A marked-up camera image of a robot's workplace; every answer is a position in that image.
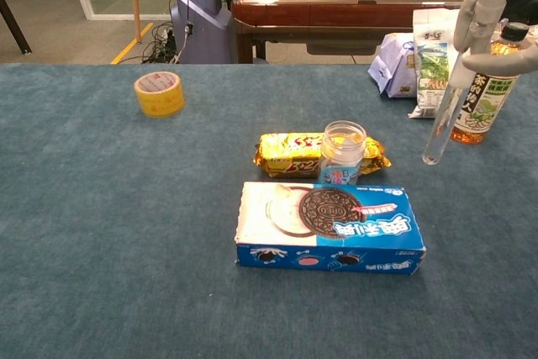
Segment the packing tape roll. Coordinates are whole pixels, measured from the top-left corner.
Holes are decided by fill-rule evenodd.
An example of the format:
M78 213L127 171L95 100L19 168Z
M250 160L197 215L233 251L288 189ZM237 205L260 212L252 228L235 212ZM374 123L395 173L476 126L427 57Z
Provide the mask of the packing tape roll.
M182 79L170 71L156 71L134 82L134 91L142 112L148 117L169 117L185 104Z

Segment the cookie package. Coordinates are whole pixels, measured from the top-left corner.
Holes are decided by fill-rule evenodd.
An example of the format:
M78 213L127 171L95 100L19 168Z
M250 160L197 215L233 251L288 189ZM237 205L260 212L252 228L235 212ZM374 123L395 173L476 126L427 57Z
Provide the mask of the cookie package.
M426 248L401 187L245 182L240 265L413 273Z
M269 177L316 178L322 139L322 133L264 134L256 145L254 163ZM368 136L361 175L391 165L383 145Z

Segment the oreo box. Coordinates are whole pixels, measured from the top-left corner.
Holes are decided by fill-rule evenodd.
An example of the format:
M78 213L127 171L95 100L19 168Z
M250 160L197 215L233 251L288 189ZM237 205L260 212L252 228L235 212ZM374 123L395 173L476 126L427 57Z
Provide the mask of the oreo box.
M245 182L239 264L413 273L426 254L404 189Z

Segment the snack bag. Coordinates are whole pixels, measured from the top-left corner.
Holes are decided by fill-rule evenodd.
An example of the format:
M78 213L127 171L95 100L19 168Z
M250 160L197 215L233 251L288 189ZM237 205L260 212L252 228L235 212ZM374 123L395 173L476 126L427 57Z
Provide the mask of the snack bag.
M435 118L456 63L453 37L459 10L426 9L413 13L417 107L410 118Z
M317 178L323 133L264 134L256 145L254 163L269 177ZM367 137L361 175L390 167L385 148Z
M416 97L413 49L413 34L385 35L379 54L368 69L381 94L386 93L389 98Z

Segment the floor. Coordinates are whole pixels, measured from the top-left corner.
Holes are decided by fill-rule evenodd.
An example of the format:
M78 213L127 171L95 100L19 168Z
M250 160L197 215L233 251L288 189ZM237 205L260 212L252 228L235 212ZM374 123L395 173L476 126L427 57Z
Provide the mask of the floor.
M134 38L132 21L88 21L79 0L6 0L32 49L21 55L7 25L0 18L0 63L108 64ZM151 42L124 57L142 54ZM305 45L267 44L266 60L276 64L371 63L373 56L310 55ZM125 63L138 63L133 59Z

